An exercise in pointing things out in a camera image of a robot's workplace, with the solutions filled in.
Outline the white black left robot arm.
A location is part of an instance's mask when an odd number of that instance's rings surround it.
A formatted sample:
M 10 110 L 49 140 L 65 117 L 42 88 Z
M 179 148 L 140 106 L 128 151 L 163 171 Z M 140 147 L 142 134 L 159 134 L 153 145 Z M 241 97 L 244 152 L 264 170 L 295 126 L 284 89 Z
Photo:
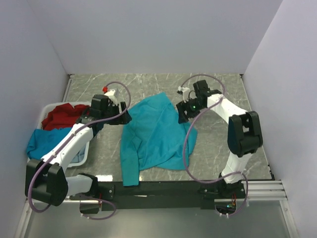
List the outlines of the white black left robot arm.
M 25 195 L 29 202 L 38 200 L 58 206 L 68 196 L 83 194 L 87 199 L 99 198 L 96 176 L 81 173 L 66 177 L 65 172 L 76 154 L 90 142 L 105 124 L 124 125 L 132 118 L 130 103 L 117 102 L 110 94 L 94 95 L 90 106 L 76 120 L 70 132 L 40 160 L 31 159 L 26 167 Z

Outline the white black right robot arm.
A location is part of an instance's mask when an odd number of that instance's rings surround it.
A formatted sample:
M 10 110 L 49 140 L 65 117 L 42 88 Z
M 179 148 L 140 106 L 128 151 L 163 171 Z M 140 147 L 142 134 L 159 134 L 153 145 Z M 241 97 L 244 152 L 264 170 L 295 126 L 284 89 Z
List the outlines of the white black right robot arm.
M 207 111 L 213 111 L 227 123 L 229 157 L 219 178 L 209 183 L 215 183 L 218 194 L 228 198 L 240 187 L 251 155 L 263 144 L 260 118 L 257 112 L 248 112 L 229 101 L 223 91 L 211 90 L 204 80 L 194 83 L 193 87 L 195 98 L 190 98 L 188 87 L 178 87 L 177 92 L 183 97 L 176 105 L 178 122 L 188 122 L 189 118 L 197 121 Z

